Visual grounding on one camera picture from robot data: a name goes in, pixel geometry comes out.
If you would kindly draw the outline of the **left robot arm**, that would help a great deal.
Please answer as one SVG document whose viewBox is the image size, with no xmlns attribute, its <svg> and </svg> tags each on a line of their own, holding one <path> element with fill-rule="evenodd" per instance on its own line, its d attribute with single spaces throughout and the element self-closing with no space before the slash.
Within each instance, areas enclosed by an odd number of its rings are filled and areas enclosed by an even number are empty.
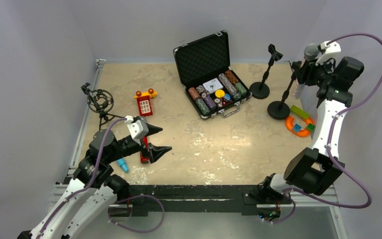
<svg viewBox="0 0 382 239">
<path fill-rule="evenodd" d="M 116 139 L 111 131 L 115 122 L 97 131 L 60 199 L 36 227 L 21 232 L 18 238 L 74 239 L 111 204 L 136 199 L 130 195 L 129 183 L 113 173 L 111 163 L 135 153 L 154 163 L 172 148 L 144 143 L 144 137 L 161 132 L 161 127 L 141 117 L 126 116 L 118 121 L 125 122 L 129 135 Z"/>
</svg>

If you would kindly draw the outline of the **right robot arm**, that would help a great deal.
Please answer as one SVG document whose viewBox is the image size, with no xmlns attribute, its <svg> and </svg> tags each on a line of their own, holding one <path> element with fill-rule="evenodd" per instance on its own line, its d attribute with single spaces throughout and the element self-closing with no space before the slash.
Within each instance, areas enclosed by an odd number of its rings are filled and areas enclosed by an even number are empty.
<svg viewBox="0 0 382 239">
<path fill-rule="evenodd" d="M 318 86 L 317 122 L 310 146 L 290 161 L 283 174 L 272 174 L 262 182 L 259 193 L 268 200 L 283 199 L 283 193 L 300 190 L 322 195 L 344 172 L 339 161 L 339 135 L 353 95 L 349 88 L 364 71 L 364 64 L 343 57 L 338 65 L 334 58 L 322 63 L 316 59 L 293 62 L 291 79 L 306 86 Z"/>
</svg>

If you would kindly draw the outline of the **silver glitter microphone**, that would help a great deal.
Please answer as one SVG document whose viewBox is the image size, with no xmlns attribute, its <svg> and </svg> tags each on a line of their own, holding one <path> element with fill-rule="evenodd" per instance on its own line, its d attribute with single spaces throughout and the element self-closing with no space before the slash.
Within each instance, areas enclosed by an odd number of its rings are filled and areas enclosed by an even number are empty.
<svg viewBox="0 0 382 239">
<path fill-rule="evenodd" d="M 313 86 L 312 70 L 315 68 L 315 62 L 320 51 L 316 44 L 312 43 L 305 47 L 304 58 L 298 62 L 299 68 L 294 70 L 296 80 L 294 84 L 294 99 L 299 99 L 304 86 Z"/>
</svg>

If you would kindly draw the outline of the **red glitter microphone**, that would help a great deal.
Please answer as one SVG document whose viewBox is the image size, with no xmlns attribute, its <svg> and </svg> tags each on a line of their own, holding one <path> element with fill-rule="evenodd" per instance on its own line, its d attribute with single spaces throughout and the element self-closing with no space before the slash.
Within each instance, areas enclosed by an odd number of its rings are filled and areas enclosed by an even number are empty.
<svg viewBox="0 0 382 239">
<path fill-rule="evenodd" d="M 150 153 L 148 147 L 148 139 L 147 137 L 143 137 L 140 141 L 142 143 L 140 149 L 140 162 L 141 164 L 149 164 L 150 163 Z"/>
</svg>

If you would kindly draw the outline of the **black mic stand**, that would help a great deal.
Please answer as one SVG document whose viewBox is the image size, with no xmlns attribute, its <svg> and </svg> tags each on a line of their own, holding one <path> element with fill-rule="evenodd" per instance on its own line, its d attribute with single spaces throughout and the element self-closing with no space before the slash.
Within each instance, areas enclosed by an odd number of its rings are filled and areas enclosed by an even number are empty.
<svg viewBox="0 0 382 239">
<path fill-rule="evenodd" d="M 266 85 L 266 80 L 269 77 L 271 67 L 275 62 L 281 60 L 283 57 L 283 54 L 279 53 L 273 44 L 268 45 L 268 52 L 271 56 L 268 62 L 268 67 L 264 72 L 261 81 L 252 83 L 249 88 L 250 92 L 252 93 L 252 97 L 259 100 L 265 99 L 269 96 L 270 88 Z"/>
<path fill-rule="evenodd" d="M 283 92 L 281 100 L 273 101 L 268 105 L 267 112 L 269 116 L 275 120 L 284 120 L 290 114 L 290 108 L 286 104 L 286 99 L 289 97 L 292 84 L 297 79 L 296 72 L 301 67 L 301 65 L 302 65 L 301 61 L 295 61 L 290 63 L 290 68 L 292 69 L 292 75 L 290 77 L 290 82 L 286 90 Z"/>
</svg>

